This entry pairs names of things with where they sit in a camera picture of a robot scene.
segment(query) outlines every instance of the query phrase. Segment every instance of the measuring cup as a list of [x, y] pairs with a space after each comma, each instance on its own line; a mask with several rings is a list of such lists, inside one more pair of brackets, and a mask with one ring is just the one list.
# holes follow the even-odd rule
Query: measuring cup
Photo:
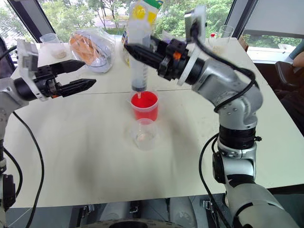
[[158, 97], [155, 93], [144, 91], [141, 98], [134, 94], [130, 100], [137, 120], [146, 118], [155, 121], [158, 114]]
[[158, 135], [157, 125], [150, 119], [139, 119], [131, 129], [131, 137], [137, 147], [143, 151], [152, 149]]
[[230, 38], [233, 35], [234, 28], [229, 25], [222, 25], [217, 33], [216, 44], [213, 46], [213, 52], [220, 55], [224, 52]]
[[59, 40], [56, 33], [47, 33], [41, 36], [40, 40], [54, 58], [60, 59], [67, 55], [63, 42]]

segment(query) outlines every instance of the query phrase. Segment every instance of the yellow label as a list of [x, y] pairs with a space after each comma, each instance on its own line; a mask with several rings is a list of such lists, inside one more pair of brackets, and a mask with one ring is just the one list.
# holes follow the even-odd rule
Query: yellow label
[[155, 21], [155, 18], [156, 18], [156, 14], [152, 13], [152, 12], [149, 12], [149, 14], [148, 14], [148, 22], [150, 24], [152, 24]]
[[146, 13], [145, 8], [140, 5], [136, 5], [133, 9], [133, 17], [135, 19], [139, 19], [139, 20], [144, 19], [145, 13]]

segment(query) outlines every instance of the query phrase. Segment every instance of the orange component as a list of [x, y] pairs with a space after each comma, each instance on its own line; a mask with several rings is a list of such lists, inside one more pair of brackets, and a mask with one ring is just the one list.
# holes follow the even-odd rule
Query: orange component
[[181, 53], [175, 51], [174, 54], [173, 54], [173, 58], [174, 58], [175, 60], [179, 60], [179, 59], [181, 58]]

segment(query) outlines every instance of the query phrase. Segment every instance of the robotic arm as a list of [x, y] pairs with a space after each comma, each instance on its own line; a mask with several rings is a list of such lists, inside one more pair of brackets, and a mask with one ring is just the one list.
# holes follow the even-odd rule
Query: robotic arm
[[[199, 29], [198, 40], [205, 37], [205, 7], [197, 7], [185, 14], [186, 36], [191, 38], [193, 25]], [[264, 187], [255, 184], [256, 176], [256, 111], [263, 98], [257, 86], [252, 86], [242, 96], [247, 84], [235, 71], [214, 59], [203, 61], [195, 46], [191, 56], [186, 44], [171, 40], [169, 44], [152, 38], [153, 50], [146, 47], [125, 45], [138, 61], [156, 68], [158, 75], [167, 79], [186, 82], [192, 90], [215, 105], [219, 114], [218, 152], [213, 154], [213, 175], [225, 185], [228, 207], [234, 218], [234, 227], [297, 228], [297, 224], [274, 196]]]
[[89, 89], [96, 82], [95, 79], [79, 79], [61, 85], [56, 81], [57, 75], [76, 71], [85, 63], [68, 60], [38, 67], [38, 51], [34, 44], [18, 40], [17, 50], [21, 77], [0, 79], [0, 227], [6, 226], [5, 211], [16, 201], [13, 176], [4, 174], [6, 159], [3, 156], [3, 140], [9, 116], [15, 110], [27, 106], [29, 101], [70, 96]]

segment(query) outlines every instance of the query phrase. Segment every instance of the red measuring cup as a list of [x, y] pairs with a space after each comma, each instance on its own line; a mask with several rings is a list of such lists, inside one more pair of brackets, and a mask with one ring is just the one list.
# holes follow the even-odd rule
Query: red measuring cup
[[137, 120], [147, 118], [155, 121], [158, 113], [158, 97], [155, 93], [144, 91], [141, 98], [134, 94], [131, 99], [131, 106]]

